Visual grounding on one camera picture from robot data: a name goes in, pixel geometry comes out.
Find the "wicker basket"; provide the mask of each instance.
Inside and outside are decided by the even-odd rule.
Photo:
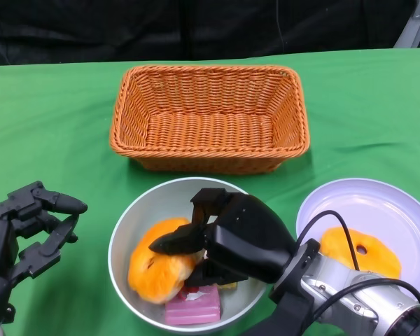
[[[271,172],[309,147],[300,79],[282,66],[135,67],[111,147],[154,171]]]

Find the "pink sponge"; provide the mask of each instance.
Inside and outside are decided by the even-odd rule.
[[[217,322],[221,319],[216,286],[199,287],[197,293],[179,293],[166,304],[166,322],[172,326]]]

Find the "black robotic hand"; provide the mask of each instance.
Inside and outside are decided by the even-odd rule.
[[[73,231],[87,209],[76,198],[46,190],[42,182],[11,192],[0,203],[0,323],[14,319],[15,309],[8,303],[12,288],[60,260],[62,246],[78,240]],[[70,216],[61,221],[49,211]],[[17,237],[30,238],[41,231],[49,234],[44,243],[34,243],[18,253]],[[15,263],[17,255],[20,261]]]
[[[168,255],[206,249],[208,259],[187,286],[229,284],[254,277],[269,284],[283,273],[295,241],[281,219],[252,195],[201,189],[191,199],[191,223],[154,241],[150,249]],[[217,216],[208,224],[211,216]]]

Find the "bowl rim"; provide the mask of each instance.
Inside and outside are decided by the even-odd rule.
[[[137,309],[135,309],[123,296],[123,294],[121,293],[116,280],[113,276],[113,270],[112,270],[112,263],[111,263],[111,255],[112,255],[112,246],[113,246],[113,239],[116,235],[116,232],[118,231],[118,227],[120,226],[123,218],[126,216],[126,213],[142,198],[145,197],[147,194],[153,192],[154,190],[161,188],[163,186],[166,186],[168,184],[171,183],[176,183],[176,182],[180,182],[180,181],[187,181],[187,180],[201,180],[201,181],[213,181],[213,182],[219,182],[222,183],[226,186],[229,186],[231,188],[234,188],[236,190],[238,190],[241,193],[247,194],[246,191],[242,190],[240,187],[237,187],[234,184],[219,180],[217,178],[209,178],[209,177],[184,177],[184,178],[176,178],[174,180],[169,180],[166,181],[164,183],[158,184],[154,187],[152,187],[151,189],[147,190],[146,192],[142,193],[140,196],[138,196],[127,208],[126,210],[122,213],[122,215],[120,216],[120,218],[118,219],[118,222],[116,224],[116,226],[113,229],[112,232],[112,236],[111,236],[111,240],[109,243],[109,248],[108,248],[108,257],[107,257],[107,263],[108,263],[108,269],[109,269],[109,274],[111,276],[111,280],[112,280],[112,284],[113,287],[115,289],[115,291],[117,292],[118,296],[120,297],[120,299],[125,303],[125,305],[134,313],[136,314],[139,318],[145,320],[146,322],[152,324],[153,326],[156,326],[158,328],[161,328],[163,330],[168,330],[174,333],[205,333],[205,332],[209,332],[212,331],[213,329],[220,329],[226,325],[230,325],[232,322],[236,321],[237,319],[239,319],[241,316],[245,315],[249,310],[252,309],[252,307],[259,301],[259,299],[263,296],[263,294],[266,291],[266,287],[267,285],[264,284],[263,288],[260,290],[259,294],[252,300],[252,302],[250,304],[248,304],[243,310],[241,310],[238,314],[235,314],[234,316],[232,316],[231,318],[228,318],[227,320],[225,320],[224,322],[219,322],[217,324],[214,325],[207,325],[207,326],[202,326],[199,327],[197,325],[196,328],[184,328],[184,327],[180,327],[180,326],[175,326],[175,325],[167,325],[165,323],[160,323],[157,321],[154,321],[151,318],[148,318],[147,316],[143,315],[140,311],[138,311]]]

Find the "orange food item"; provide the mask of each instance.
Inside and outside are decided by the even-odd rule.
[[[375,237],[356,230],[349,232],[356,248],[356,258],[361,271],[380,273],[392,279],[400,278],[401,264],[391,250]],[[336,259],[354,270],[349,244],[342,227],[334,227],[323,234],[320,251],[323,255]]]
[[[202,254],[162,255],[149,249],[157,238],[189,222],[187,218],[172,218],[155,224],[132,252],[127,280],[142,299],[156,304],[170,301],[202,259]]]

